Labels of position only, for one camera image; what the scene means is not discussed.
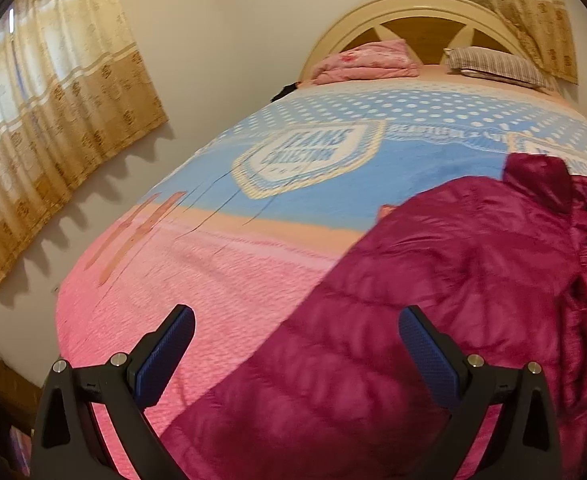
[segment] maroon puffer jacket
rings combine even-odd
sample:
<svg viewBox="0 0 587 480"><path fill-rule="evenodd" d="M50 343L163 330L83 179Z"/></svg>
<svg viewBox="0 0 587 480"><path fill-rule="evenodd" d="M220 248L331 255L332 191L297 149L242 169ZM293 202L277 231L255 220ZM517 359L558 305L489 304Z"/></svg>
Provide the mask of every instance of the maroon puffer jacket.
<svg viewBox="0 0 587 480"><path fill-rule="evenodd" d="M398 336L410 304L490 364L542 364L575 478L587 463L587 177L521 154L502 182L461 178L382 219L165 445L193 480L402 478L447 417Z"/></svg>

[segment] bed sheet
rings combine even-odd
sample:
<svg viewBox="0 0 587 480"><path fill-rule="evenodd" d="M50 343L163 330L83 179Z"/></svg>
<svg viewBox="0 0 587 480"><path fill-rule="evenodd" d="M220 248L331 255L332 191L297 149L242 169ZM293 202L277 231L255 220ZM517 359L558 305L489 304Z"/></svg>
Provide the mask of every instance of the bed sheet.
<svg viewBox="0 0 587 480"><path fill-rule="evenodd" d="M499 178L510 152L587 175L587 120L508 85L429 78L305 88L195 153L102 234L62 285L75 367L129 351L179 303L193 343L147 417L161 434L278 327L379 215L454 178ZM135 478L108 417L100 426Z"/></svg>

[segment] arched headboard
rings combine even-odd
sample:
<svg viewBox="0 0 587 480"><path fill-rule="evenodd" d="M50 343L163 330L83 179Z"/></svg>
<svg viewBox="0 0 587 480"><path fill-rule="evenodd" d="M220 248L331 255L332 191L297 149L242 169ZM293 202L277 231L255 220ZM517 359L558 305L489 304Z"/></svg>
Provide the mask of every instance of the arched headboard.
<svg viewBox="0 0 587 480"><path fill-rule="evenodd" d="M370 41L403 38L424 64L445 62L444 49L484 46L528 59L493 12L468 0L373 0L348 12L318 40L301 81L325 57Z"/></svg>

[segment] blue bed sheet section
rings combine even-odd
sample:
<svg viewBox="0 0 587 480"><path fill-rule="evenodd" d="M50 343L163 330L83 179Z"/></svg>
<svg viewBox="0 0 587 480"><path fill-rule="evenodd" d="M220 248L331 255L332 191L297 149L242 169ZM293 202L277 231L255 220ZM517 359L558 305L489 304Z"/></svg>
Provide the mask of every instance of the blue bed sheet section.
<svg viewBox="0 0 587 480"><path fill-rule="evenodd" d="M560 155L587 174L587 121L574 112L494 89L379 86L295 92L218 136L150 193L163 202L185 190L182 207L367 230L383 204L461 176L499 178L509 151Z"/></svg>

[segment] metal screw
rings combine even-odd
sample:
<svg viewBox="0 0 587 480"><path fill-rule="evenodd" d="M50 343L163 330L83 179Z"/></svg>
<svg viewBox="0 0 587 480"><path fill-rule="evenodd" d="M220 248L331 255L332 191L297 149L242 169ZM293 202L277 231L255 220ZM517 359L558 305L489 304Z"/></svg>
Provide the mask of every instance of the metal screw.
<svg viewBox="0 0 587 480"><path fill-rule="evenodd" d="M60 359L59 361L55 361L53 364L53 371L57 374L62 373L66 369L67 369L67 362L64 359Z"/></svg>
<svg viewBox="0 0 587 480"><path fill-rule="evenodd" d="M528 365L527 368L529 368L529 371L532 374L539 374L540 372L542 372L542 367L535 361L531 361Z"/></svg>
<svg viewBox="0 0 587 480"><path fill-rule="evenodd" d="M480 368L481 366L485 365L485 360L478 354L471 354L469 357L467 357L467 363L469 363L474 368Z"/></svg>
<svg viewBox="0 0 587 480"><path fill-rule="evenodd" d="M111 359L109 359L109 362L113 366L122 366L123 364L125 364L127 362L127 358L128 358L127 354L124 354L122 352L118 352L117 354L113 354L111 356Z"/></svg>

